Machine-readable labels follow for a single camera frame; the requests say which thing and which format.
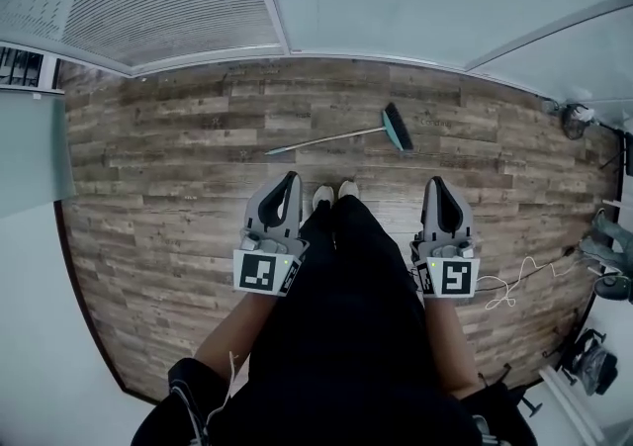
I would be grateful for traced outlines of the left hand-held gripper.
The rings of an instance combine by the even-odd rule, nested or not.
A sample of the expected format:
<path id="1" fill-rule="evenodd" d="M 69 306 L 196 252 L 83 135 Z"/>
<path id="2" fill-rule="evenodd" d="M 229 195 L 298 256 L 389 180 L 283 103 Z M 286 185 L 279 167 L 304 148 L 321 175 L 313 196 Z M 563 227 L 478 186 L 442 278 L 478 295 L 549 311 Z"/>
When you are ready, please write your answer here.
<path id="1" fill-rule="evenodd" d="M 255 192 L 247 202 L 245 227 L 233 251 L 236 290 L 288 295 L 310 245 L 300 238 L 302 215 L 303 185 L 297 172 L 274 178 Z"/>

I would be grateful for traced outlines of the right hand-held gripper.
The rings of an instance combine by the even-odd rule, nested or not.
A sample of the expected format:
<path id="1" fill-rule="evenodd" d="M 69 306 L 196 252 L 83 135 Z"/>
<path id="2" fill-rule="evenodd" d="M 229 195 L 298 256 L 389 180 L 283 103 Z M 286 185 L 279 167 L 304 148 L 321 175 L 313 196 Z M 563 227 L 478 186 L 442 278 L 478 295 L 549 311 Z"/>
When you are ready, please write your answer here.
<path id="1" fill-rule="evenodd" d="M 433 177 L 425 186 L 421 222 L 423 231 L 410 243 L 418 294 L 425 299 L 472 298 L 480 259 L 471 238 L 471 206 L 450 182 Z M 452 237 L 438 235 L 439 228 Z"/>

